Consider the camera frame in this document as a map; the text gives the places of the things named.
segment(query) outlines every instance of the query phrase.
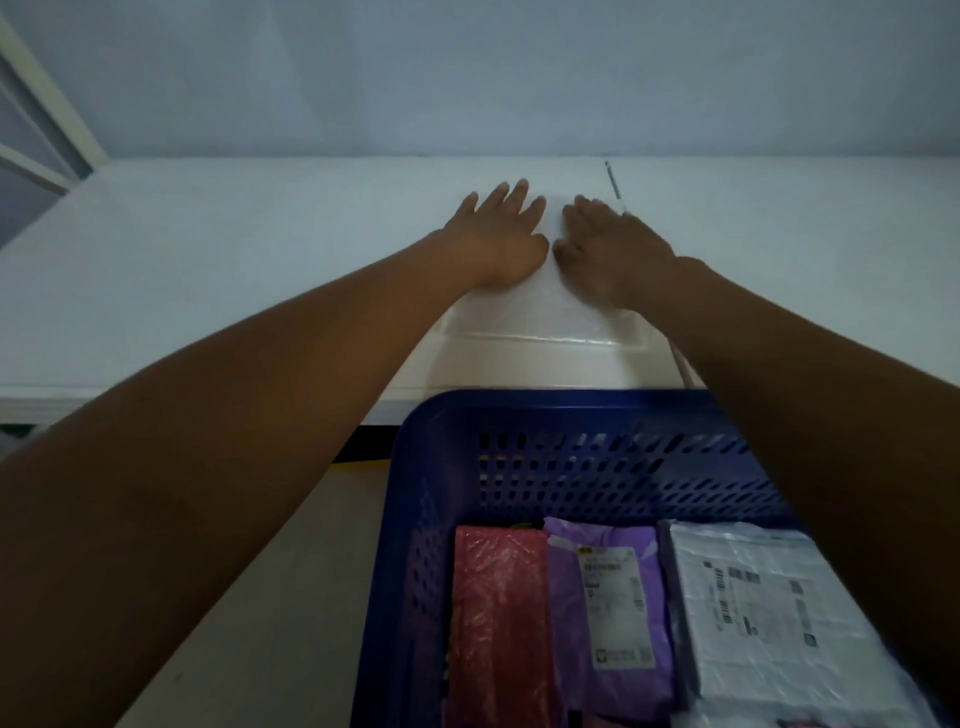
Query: plastic basket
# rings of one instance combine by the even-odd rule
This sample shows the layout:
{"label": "plastic basket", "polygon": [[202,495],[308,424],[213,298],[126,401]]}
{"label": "plastic basket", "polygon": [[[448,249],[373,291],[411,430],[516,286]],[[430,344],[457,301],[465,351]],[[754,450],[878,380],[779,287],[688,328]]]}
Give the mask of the plastic basket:
{"label": "plastic basket", "polygon": [[351,725],[439,728],[453,530],[544,516],[792,524],[706,391],[462,391],[396,438]]}

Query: hand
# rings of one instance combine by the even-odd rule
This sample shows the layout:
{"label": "hand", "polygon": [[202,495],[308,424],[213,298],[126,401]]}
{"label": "hand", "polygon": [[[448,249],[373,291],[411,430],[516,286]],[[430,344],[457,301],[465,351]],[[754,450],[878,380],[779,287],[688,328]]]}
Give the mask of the hand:
{"label": "hand", "polygon": [[528,181],[520,180],[511,192],[503,182],[479,208],[479,196],[471,192],[444,228],[434,233],[475,266],[482,288],[516,285],[546,260],[550,244],[543,235],[533,234],[546,200],[538,197],[521,212],[529,188]]}
{"label": "hand", "polygon": [[677,261],[670,245],[631,214],[578,196],[564,207],[568,237],[553,254],[573,287],[613,308],[642,306],[644,288]]}

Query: right arm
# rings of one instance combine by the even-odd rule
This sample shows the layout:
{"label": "right arm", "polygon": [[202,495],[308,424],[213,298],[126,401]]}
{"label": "right arm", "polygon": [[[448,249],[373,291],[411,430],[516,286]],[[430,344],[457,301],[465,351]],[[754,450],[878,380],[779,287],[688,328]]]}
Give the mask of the right arm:
{"label": "right arm", "polygon": [[960,389],[674,256],[631,215],[578,198],[564,218],[568,279],[676,344],[877,629],[960,712]]}

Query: red package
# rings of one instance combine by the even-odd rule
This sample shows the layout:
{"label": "red package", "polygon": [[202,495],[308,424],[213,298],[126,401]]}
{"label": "red package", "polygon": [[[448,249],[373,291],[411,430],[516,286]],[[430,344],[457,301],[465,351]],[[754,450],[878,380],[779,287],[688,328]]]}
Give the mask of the red package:
{"label": "red package", "polygon": [[458,526],[446,728],[555,728],[547,535]]}

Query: beige floor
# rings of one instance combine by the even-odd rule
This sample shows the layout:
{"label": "beige floor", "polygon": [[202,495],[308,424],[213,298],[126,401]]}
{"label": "beige floor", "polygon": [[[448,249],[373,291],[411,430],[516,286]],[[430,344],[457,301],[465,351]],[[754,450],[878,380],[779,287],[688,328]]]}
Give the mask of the beige floor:
{"label": "beige floor", "polygon": [[386,483],[335,466],[118,725],[347,726]]}

